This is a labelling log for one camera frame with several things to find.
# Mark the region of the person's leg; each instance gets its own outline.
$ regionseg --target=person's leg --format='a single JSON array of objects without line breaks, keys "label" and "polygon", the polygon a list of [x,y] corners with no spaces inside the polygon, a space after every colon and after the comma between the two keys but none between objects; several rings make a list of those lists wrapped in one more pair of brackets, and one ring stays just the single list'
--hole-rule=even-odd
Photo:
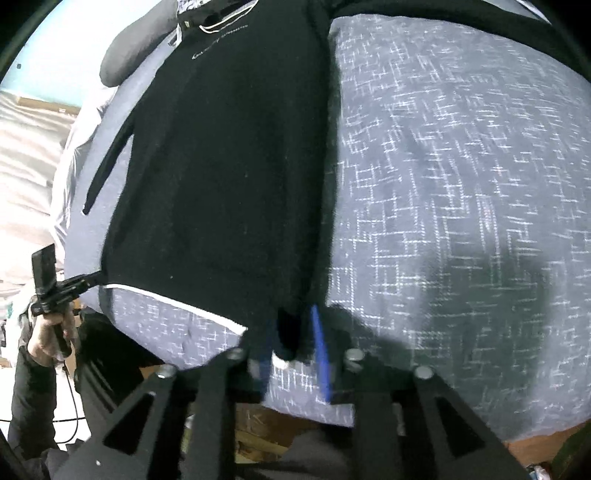
[{"label": "person's leg", "polygon": [[163,363],[93,310],[81,313],[74,384],[86,422],[96,434],[121,402],[143,381],[140,367]]}]

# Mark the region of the gray mattress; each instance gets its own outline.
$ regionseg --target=gray mattress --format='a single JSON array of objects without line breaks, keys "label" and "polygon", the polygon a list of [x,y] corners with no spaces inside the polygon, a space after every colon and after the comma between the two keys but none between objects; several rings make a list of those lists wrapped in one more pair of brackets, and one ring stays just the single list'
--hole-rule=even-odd
[{"label": "gray mattress", "polygon": [[[73,203],[68,276],[97,270],[131,142],[79,213],[166,39],[120,87]],[[503,439],[591,417],[591,86],[511,40],[441,21],[334,21],[322,315],[399,367],[434,366]],[[181,368],[237,334],[126,290],[83,296]],[[313,363],[274,369],[265,404],[351,424]]]}]

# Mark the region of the screw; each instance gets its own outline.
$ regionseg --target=screw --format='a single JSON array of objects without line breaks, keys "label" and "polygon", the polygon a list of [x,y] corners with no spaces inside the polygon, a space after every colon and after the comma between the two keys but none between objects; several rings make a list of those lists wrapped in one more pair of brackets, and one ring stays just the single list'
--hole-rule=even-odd
[{"label": "screw", "polygon": [[158,375],[160,378],[170,378],[175,376],[176,373],[177,368],[174,365],[165,364],[158,369],[156,375]]},{"label": "screw", "polygon": [[345,352],[345,360],[349,362],[360,362],[363,357],[365,357],[365,353],[359,348],[350,348]]},{"label": "screw", "polygon": [[429,380],[433,375],[435,375],[433,369],[426,365],[421,365],[414,370],[414,376],[421,380]]},{"label": "screw", "polygon": [[246,353],[244,352],[244,350],[242,348],[232,348],[230,350],[228,350],[228,352],[226,353],[226,356],[228,357],[228,360],[232,360],[234,362],[239,362],[241,360],[244,360]]}]

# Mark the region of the wall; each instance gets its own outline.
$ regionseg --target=wall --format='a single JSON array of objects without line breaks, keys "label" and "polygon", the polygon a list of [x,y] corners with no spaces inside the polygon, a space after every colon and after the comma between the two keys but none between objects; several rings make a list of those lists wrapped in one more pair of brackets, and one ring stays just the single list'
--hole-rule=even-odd
[{"label": "wall", "polygon": [[100,63],[111,41],[156,3],[63,0],[28,40],[0,88],[81,106],[86,95],[100,86]]}]

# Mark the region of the dark sleeve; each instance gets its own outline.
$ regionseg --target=dark sleeve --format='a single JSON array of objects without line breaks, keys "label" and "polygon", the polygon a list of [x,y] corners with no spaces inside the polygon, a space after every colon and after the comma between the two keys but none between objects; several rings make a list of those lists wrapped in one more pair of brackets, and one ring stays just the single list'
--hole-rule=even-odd
[{"label": "dark sleeve", "polygon": [[177,27],[177,0],[161,0],[115,37],[100,65],[100,81],[116,87]]},{"label": "dark sleeve", "polygon": [[53,428],[56,388],[56,370],[42,367],[31,358],[27,347],[20,347],[8,443],[22,460],[39,458],[44,450],[57,448]]}]

